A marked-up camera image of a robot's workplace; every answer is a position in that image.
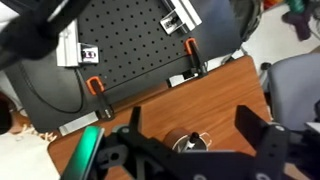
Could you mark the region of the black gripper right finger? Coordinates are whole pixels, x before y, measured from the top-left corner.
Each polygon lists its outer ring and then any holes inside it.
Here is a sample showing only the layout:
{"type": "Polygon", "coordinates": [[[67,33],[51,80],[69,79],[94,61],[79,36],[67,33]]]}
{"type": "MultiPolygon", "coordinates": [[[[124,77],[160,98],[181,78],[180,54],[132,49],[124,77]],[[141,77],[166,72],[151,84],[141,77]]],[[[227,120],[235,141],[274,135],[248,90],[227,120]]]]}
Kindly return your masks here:
{"type": "Polygon", "coordinates": [[[246,141],[257,149],[268,123],[245,105],[238,105],[235,115],[235,127],[246,141]]]}

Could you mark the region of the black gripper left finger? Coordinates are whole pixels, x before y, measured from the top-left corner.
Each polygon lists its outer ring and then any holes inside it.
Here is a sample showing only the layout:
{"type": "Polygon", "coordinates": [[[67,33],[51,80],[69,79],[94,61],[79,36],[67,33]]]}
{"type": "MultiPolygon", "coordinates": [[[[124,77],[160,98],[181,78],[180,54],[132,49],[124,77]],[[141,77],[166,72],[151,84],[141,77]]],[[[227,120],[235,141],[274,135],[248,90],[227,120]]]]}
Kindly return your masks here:
{"type": "Polygon", "coordinates": [[[141,131],[141,114],[142,108],[140,106],[135,106],[132,109],[130,121],[129,121],[129,128],[136,131],[140,132],[141,131]]]}

